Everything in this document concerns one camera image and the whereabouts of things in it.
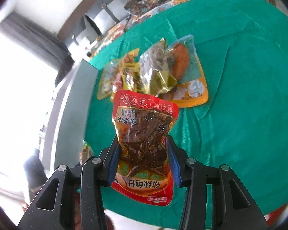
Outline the clear green chicken leg pack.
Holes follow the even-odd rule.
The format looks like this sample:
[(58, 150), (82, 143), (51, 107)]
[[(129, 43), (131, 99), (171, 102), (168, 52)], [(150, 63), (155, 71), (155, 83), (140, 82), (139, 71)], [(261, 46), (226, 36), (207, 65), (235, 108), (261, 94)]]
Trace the clear green chicken leg pack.
[(94, 155), (91, 146), (83, 140), (83, 147), (79, 153), (79, 163), (82, 165), (84, 164), (89, 158)]

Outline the grey cushion middle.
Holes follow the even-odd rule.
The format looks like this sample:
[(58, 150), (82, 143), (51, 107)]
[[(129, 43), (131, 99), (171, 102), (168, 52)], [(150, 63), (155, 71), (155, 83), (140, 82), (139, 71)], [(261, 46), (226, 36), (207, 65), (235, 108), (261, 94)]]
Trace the grey cushion middle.
[(124, 6), (129, 0), (87, 0), (88, 9), (83, 18), (85, 35), (90, 41), (107, 33), (127, 17)]

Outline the orange chicken wing pack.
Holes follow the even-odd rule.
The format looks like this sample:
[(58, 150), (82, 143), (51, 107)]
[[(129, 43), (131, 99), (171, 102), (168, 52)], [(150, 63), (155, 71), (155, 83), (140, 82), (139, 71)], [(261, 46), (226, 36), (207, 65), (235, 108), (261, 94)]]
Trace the orange chicken wing pack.
[(176, 103), (180, 108), (205, 104), (209, 93), (194, 37), (186, 35), (170, 44), (167, 50), (174, 57), (174, 66), (170, 71), (177, 79), (177, 85), (161, 98)]

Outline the white cardboard box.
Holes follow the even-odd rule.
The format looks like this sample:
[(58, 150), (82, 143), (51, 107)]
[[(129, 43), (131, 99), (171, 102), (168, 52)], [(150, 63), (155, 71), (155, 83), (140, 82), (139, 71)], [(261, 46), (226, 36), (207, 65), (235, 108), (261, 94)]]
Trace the white cardboard box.
[(47, 174), (52, 174), (59, 165), (73, 167), (78, 163), (98, 72), (89, 62), (82, 60), (55, 89), (40, 148), (40, 159)]

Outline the yellow egg snack pouch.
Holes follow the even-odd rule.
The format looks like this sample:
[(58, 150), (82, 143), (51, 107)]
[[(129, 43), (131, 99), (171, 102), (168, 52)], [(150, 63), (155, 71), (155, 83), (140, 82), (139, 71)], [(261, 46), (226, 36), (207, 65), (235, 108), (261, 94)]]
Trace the yellow egg snack pouch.
[(113, 81), (118, 69), (118, 62), (118, 59), (114, 59), (104, 66), (98, 86), (98, 100), (102, 100), (112, 93)]

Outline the green tablecloth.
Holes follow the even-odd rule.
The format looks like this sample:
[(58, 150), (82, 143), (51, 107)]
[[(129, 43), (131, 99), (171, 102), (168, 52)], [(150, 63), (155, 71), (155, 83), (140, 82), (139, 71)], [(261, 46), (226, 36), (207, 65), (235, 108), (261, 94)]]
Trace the green tablecloth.
[(145, 16), (90, 61), (98, 70), (192, 35), (209, 99), (170, 131), (204, 165), (228, 164), (264, 214), (288, 202), (288, 18), (265, 0), (190, 0)]

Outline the grey curtain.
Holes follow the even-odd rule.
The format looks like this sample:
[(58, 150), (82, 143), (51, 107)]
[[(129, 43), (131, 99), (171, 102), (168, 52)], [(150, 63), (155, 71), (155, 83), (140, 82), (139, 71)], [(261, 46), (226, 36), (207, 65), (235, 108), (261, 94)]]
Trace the grey curtain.
[(67, 46), (33, 21), (13, 12), (0, 23), (0, 30), (58, 71), (56, 86), (71, 71), (75, 61)]

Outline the gold walnut snack bag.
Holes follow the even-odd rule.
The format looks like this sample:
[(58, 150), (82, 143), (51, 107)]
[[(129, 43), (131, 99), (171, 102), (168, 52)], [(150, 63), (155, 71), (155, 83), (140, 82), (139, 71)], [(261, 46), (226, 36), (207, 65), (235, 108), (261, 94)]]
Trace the gold walnut snack bag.
[(166, 39), (162, 38), (148, 48), (139, 58), (140, 78), (146, 94), (158, 97), (170, 92), (177, 79), (170, 73), (174, 57), (168, 50)]

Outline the red spicy fish snack pack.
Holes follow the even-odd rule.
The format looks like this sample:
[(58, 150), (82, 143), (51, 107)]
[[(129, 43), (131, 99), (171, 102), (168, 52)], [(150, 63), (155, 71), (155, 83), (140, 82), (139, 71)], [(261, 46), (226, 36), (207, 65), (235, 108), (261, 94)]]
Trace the red spicy fish snack pack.
[(175, 103), (153, 95), (123, 89), (115, 94), (112, 122), (121, 153), (114, 190), (143, 204), (171, 203), (174, 182), (166, 138), (178, 115)]

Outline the yellow chicken feet snack bag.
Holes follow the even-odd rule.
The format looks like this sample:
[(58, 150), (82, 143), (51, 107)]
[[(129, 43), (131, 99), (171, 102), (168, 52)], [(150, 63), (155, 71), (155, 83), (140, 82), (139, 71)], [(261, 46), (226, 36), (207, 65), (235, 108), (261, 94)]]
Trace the yellow chicken feet snack bag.
[(123, 57), (121, 64), (122, 88), (144, 94), (145, 91), (140, 77), (140, 64), (135, 62), (138, 53), (139, 48), (136, 48)]

